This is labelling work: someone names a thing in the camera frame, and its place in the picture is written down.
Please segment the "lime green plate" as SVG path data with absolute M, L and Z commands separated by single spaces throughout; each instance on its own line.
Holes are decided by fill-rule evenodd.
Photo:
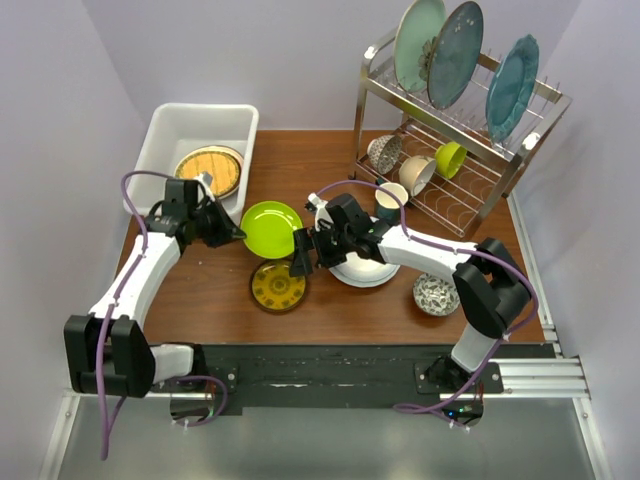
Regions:
M 246 233 L 246 248 L 264 259 L 281 259 L 294 252 L 294 232 L 303 227 L 297 212 L 273 200 L 258 202 L 247 209 L 240 228 Z

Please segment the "yellow black patterned plate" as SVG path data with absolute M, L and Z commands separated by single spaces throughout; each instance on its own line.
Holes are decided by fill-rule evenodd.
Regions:
M 305 299 L 309 283 L 305 276 L 291 276 L 291 266 L 289 259 L 265 260 L 253 271 L 249 291 L 262 310 L 284 314 Z

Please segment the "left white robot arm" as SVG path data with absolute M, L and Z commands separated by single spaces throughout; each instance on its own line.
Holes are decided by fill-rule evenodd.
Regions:
M 85 315 L 64 326 L 64 342 L 74 391 L 144 397 L 172 379 L 185 392 L 200 390 L 207 368 L 200 346 L 168 343 L 152 346 L 143 333 L 159 287 L 187 246 L 200 240 L 210 248 L 245 238 L 210 186 L 209 172 L 193 179 L 169 177 L 164 197 L 146 216 L 114 283 Z

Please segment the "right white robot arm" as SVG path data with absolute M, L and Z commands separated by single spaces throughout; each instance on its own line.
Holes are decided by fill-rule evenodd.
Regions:
M 452 242 L 409 229 L 400 219 L 372 217 L 350 194 L 325 202 L 311 195 L 315 224 L 293 232 L 292 276 L 337 267 L 350 253 L 378 264 L 405 266 L 454 286 L 467 325 L 451 352 L 425 371 L 432 384 L 469 392 L 498 342 L 535 298 L 526 276 L 502 242 Z

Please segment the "white blue-rimmed deep plate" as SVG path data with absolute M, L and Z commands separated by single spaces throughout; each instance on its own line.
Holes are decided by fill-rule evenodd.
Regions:
M 341 282 L 357 288 L 374 288 L 393 278 L 399 265 L 381 264 L 371 259 L 362 259 L 355 252 L 346 255 L 346 261 L 329 269 Z

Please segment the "dark green mug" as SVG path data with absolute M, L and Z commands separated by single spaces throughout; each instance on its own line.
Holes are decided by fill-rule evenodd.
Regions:
M 407 190 L 396 182 L 379 182 L 375 192 L 375 216 L 391 224 L 397 224 L 401 218 L 401 207 L 409 200 Z

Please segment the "black white patterned bowl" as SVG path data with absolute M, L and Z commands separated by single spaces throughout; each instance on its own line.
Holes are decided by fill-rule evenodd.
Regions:
M 460 306 L 455 286 L 427 273 L 415 280 L 413 298 L 423 312 L 436 317 L 449 316 Z

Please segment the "patterned bowl in rack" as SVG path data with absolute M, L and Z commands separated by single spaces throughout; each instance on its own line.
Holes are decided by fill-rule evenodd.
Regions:
M 367 155 L 372 167 L 382 175 L 393 169 L 401 151 L 402 138 L 391 134 L 372 140 L 367 147 Z

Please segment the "metal dish rack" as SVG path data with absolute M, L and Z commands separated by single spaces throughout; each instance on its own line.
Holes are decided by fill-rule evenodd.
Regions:
M 480 56 L 463 96 L 451 107 L 433 107 L 424 91 L 408 93 L 395 77 L 393 46 L 389 32 L 369 46 L 361 58 L 356 114 L 351 149 L 352 172 L 375 179 L 363 138 L 366 103 L 375 97 L 401 115 L 393 134 L 402 140 L 401 157 L 434 155 L 438 147 L 453 141 L 467 151 L 461 171 L 451 179 L 440 174 L 413 199 L 413 204 L 458 234 L 470 230 L 488 216 L 502 198 L 509 196 L 534 156 L 549 137 L 571 99 L 546 80 L 536 80 L 533 95 L 513 132 L 502 142 L 490 139 L 485 117 L 488 87 L 498 60 Z

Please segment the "lime green bowl in rack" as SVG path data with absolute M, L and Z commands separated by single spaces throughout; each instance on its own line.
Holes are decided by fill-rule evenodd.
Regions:
M 464 164 L 467 149 L 456 142 L 441 145 L 435 153 L 436 170 L 445 179 L 452 179 Z

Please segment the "mint green plate in rack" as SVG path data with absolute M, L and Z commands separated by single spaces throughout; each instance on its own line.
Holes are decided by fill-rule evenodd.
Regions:
M 414 1 L 396 32 L 393 60 L 398 85 L 413 93 L 426 87 L 430 50 L 447 19 L 443 1 Z

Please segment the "blue-grey speckled plate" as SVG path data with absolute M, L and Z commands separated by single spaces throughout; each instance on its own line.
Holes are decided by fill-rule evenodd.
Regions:
M 446 19 L 431 50 L 427 93 L 437 110 L 451 107 L 467 88 L 480 55 L 484 17 L 475 1 L 460 4 Z

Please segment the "teal scalloped plate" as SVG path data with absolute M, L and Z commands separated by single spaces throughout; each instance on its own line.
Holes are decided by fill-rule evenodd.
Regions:
M 539 46 L 531 35 L 518 39 L 492 78 L 485 105 L 490 141 L 503 142 L 520 122 L 533 93 Z

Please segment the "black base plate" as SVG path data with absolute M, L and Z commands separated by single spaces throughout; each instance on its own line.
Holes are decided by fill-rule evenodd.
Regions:
M 400 403 L 430 406 L 458 390 L 503 390 L 496 363 L 465 373 L 448 345 L 205 345 L 195 381 L 167 381 L 155 393 L 179 399 L 209 397 L 205 376 L 224 382 L 227 415 L 246 408 L 387 409 Z

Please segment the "aluminium rail frame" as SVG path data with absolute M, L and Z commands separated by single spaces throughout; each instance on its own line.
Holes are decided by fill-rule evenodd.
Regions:
M 581 361 L 563 355 L 550 317 L 544 317 L 541 325 L 543 342 L 504 345 L 489 361 L 499 367 L 502 392 L 454 393 L 439 401 L 445 404 L 443 420 L 449 430 L 469 431 L 474 424 L 473 411 L 487 401 L 498 400 L 504 409 L 522 402 L 524 410 L 512 419 L 493 419 L 481 434 L 483 478 L 509 479 L 517 468 L 522 468 L 531 478 L 549 470 L 562 478 L 607 479 L 611 472 L 591 418 L 590 393 Z M 197 379 L 194 373 L 185 380 L 167 381 Z M 153 387 L 167 382 L 163 381 L 151 388 L 146 399 L 167 400 L 172 425 L 189 429 L 227 415 L 225 404 L 215 402 L 218 397 L 228 398 L 226 385 L 213 376 L 205 376 L 204 380 L 214 390 L 209 397 L 179 399 L 153 392 Z

